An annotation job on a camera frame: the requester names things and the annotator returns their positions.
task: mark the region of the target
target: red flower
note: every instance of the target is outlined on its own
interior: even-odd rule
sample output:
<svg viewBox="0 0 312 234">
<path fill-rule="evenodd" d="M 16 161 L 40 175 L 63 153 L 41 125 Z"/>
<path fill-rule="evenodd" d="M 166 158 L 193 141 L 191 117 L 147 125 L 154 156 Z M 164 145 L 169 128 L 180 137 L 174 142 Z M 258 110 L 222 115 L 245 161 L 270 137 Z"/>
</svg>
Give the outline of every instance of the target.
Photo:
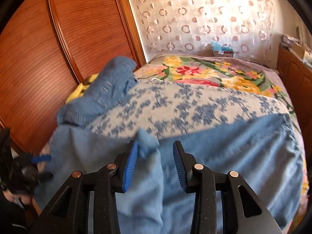
<svg viewBox="0 0 312 234">
<path fill-rule="evenodd" d="M 176 82 L 179 82 L 179 83 L 193 83 L 193 84 L 203 84 L 203 85 L 210 85 L 210 86 L 215 86 L 215 87 L 219 87 L 219 85 L 217 83 L 213 83 L 213 82 L 210 82 L 210 81 L 206 81 L 206 80 L 198 80 L 198 79 L 195 79 L 195 80 L 177 80 Z"/>
<path fill-rule="evenodd" d="M 202 73 L 202 70 L 200 68 L 196 68 L 196 67 L 187 67 L 187 66 L 183 66 L 183 67 L 180 67 L 180 68 L 177 68 L 177 72 L 179 74 L 182 74 L 182 75 L 194 75 L 194 74 L 201 74 Z"/>
</svg>

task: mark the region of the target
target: floral bedspread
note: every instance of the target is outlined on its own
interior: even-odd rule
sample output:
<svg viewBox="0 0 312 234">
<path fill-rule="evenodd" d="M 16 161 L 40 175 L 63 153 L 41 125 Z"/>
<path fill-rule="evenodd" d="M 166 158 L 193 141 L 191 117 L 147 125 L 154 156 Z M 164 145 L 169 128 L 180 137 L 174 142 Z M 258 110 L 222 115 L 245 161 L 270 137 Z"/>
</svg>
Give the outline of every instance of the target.
<svg viewBox="0 0 312 234">
<path fill-rule="evenodd" d="M 127 98 L 89 127 L 109 137 L 143 128 L 157 139 L 206 130 L 267 114 L 289 114 L 278 100 L 206 85 L 140 80 Z"/>
<path fill-rule="evenodd" d="M 157 55 L 135 72 L 139 79 L 157 79 L 165 82 L 191 83 L 234 89 L 280 100 L 288 109 L 295 134 L 305 162 L 303 138 L 293 105 L 287 91 L 271 69 L 234 58 Z M 307 168 L 304 163 L 302 199 L 294 223 L 305 215 L 309 189 Z"/>
</svg>

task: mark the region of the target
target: blue handle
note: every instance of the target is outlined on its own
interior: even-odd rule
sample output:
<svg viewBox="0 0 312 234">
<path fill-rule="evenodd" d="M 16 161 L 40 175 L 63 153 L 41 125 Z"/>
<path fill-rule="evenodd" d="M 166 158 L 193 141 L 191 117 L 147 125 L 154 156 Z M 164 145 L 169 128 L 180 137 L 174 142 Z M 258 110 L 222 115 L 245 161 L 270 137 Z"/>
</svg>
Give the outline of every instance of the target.
<svg viewBox="0 0 312 234">
<path fill-rule="evenodd" d="M 39 157 L 33 157 L 32 158 L 32 163 L 40 163 L 40 162 L 44 162 L 44 161 L 50 161 L 51 160 L 51 156 L 50 155 L 42 155 Z"/>
</svg>

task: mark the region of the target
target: wooden wardrobe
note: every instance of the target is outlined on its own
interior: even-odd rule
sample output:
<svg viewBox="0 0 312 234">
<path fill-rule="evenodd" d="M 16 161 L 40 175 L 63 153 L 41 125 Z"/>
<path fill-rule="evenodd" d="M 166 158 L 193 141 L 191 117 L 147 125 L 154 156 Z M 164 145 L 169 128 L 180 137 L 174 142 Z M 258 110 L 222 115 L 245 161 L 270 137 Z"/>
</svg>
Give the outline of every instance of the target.
<svg viewBox="0 0 312 234">
<path fill-rule="evenodd" d="M 145 63 L 128 0 L 25 0 L 0 35 L 0 125 L 39 153 L 56 111 L 117 55 Z"/>
<path fill-rule="evenodd" d="M 277 69 L 294 105 L 305 144 L 307 164 L 311 166 L 312 70 L 283 46 L 279 46 Z"/>
</svg>

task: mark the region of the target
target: human hand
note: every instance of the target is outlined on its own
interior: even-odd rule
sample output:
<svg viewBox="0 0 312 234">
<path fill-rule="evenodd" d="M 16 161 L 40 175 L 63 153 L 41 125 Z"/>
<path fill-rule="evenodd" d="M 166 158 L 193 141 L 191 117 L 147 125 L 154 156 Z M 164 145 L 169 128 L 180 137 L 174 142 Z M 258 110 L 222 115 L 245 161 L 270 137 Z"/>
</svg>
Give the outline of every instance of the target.
<svg viewBox="0 0 312 234">
<path fill-rule="evenodd" d="M 29 205 L 32 200 L 31 196 L 29 195 L 12 194 L 9 190 L 3 191 L 3 195 L 8 201 L 13 202 L 15 204 L 18 204 L 16 198 L 20 199 L 24 205 Z"/>
</svg>

